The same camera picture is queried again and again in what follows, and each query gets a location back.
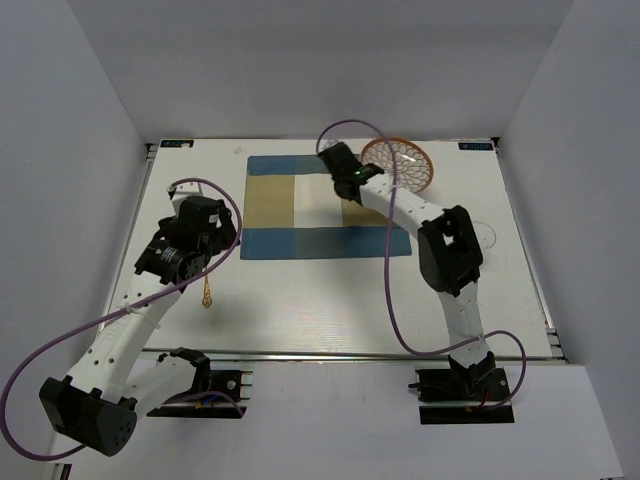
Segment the clear drinking glass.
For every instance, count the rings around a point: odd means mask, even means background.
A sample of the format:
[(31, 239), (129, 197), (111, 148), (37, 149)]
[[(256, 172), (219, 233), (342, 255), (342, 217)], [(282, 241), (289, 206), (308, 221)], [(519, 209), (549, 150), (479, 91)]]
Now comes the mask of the clear drinking glass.
[(497, 234), (494, 228), (481, 221), (474, 221), (473, 226), (481, 249), (489, 250), (493, 248), (497, 242)]

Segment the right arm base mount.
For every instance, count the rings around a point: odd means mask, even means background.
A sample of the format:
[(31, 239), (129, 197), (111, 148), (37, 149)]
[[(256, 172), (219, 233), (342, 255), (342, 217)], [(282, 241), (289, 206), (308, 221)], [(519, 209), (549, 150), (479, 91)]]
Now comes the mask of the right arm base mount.
[(446, 368), (415, 371), (408, 389), (418, 398), (422, 425), (513, 424), (511, 389), (504, 369), (490, 355), (462, 368), (453, 359)]

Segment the patterned ceramic plate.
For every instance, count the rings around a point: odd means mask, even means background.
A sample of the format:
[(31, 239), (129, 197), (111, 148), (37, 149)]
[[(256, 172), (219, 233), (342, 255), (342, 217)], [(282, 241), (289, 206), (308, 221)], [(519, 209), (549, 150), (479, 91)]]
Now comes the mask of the patterned ceramic plate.
[[(390, 137), (395, 153), (397, 178), (401, 186), (413, 193), (424, 191), (434, 178), (434, 166), (428, 154), (417, 144), (400, 137)], [(367, 143), (361, 151), (363, 164), (373, 163), (387, 173), (392, 173), (391, 151), (382, 138)]]

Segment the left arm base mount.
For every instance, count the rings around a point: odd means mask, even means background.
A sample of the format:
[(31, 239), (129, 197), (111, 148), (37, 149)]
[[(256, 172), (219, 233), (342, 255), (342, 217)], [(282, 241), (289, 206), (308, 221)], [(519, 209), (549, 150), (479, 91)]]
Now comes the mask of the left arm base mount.
[(150, 418), (241, 419), (251, 398), (251, 370), (212, 370), (193, 393), (180, 394), (150, 411)]

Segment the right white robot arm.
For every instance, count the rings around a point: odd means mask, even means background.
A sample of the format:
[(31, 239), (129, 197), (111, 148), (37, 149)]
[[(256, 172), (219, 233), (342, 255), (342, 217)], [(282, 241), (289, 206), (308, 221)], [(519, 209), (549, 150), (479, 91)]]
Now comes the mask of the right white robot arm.
[(441, 302), (450, 345), (418, 351), (401, 337), (392, 309), (392, 328), (402, 347), (420, 356), (446, 354), (457, 368), (451, 374), (453, 390), (472, 399), (488, 385), (485, 371), (495, 367), (495, 357), (484, 336), (478, 306), (478, 280), (483, 254), (468, 211), (446, 209), (403, 187), (394, 171), (361, 163), (339, 142), (318, 153), (334, 183), (336, 194), (347, 201), (383, 214), (387, 226), (401, 227), (418, 245), (419, 270)]

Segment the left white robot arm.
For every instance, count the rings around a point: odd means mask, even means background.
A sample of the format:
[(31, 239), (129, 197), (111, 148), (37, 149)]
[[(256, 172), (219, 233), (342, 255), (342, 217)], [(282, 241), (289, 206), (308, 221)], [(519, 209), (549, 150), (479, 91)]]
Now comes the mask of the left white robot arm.
[(221, 200), (186, 196), (134, 265), (124, 315), (109, 323), (61, 380), (47, 379), (39, 398), (54, 430), (107, 457), (130, 440), (139, 418), (170, 399), (199, 399), (211, 387), (204, 353), (179, 347), (149, 371), (130, 375), (160, 321), (210, 260), (231, 248), (237, 230)]

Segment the blue and tan placemat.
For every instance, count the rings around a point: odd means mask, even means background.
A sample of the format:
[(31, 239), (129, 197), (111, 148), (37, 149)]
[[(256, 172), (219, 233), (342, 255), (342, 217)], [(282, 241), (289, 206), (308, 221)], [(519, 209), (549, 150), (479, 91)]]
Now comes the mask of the blue and tan placemat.
[(243, 260), (378, 258), (386, 228), (381, 214), (336, 195), (314, 155), (247, 159)]

